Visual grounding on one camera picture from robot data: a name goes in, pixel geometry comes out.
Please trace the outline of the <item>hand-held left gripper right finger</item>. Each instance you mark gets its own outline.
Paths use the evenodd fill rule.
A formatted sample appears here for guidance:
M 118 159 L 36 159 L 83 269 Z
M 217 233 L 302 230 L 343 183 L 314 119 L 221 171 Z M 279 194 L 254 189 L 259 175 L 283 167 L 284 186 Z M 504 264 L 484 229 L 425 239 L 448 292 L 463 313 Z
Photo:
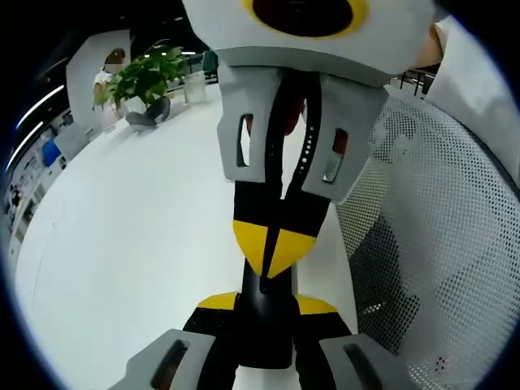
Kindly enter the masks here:
M 302 389 L 410 389 L 405 363 L 365 334 L 353 334 L 333 305 L 297 295 L 295 367 Z

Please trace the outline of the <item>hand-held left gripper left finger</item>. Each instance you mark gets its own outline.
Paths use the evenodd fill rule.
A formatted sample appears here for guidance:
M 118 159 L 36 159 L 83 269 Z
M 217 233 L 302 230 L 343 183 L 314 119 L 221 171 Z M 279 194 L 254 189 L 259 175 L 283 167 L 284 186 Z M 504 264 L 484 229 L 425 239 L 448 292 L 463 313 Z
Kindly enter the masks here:
M 113 389 L 231 389 L 239 366 L 234 341 L 238 292 L 198 303 L 181 330 L 171 329 L 131 357 Z

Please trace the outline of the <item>person's right hand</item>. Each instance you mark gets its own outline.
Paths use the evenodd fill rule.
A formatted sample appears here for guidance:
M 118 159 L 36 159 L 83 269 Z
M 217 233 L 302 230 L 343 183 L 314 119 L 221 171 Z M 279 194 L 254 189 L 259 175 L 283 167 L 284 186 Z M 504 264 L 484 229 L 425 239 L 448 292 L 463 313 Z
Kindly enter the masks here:
M 443 58 L 443 49 L 435 24 L 428 29 L 426 40 L 423 42 L 411 68 L 430 67 L 439 64 Z

